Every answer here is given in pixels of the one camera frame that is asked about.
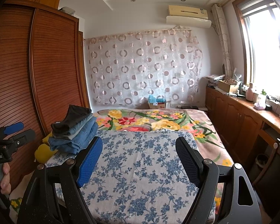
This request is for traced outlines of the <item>person's left hand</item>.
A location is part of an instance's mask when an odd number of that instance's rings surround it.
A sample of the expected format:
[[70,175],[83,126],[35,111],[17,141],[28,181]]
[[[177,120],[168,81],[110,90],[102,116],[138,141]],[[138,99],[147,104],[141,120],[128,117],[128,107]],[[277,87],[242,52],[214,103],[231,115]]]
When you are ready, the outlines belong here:
[[1,187],[1,193],[3,195],[9,195],[11,192],[11,184],[10,184],[10,166],[8,163],[4,163],[2,165],[2,171],[3,171],[3,178],[0,182]]

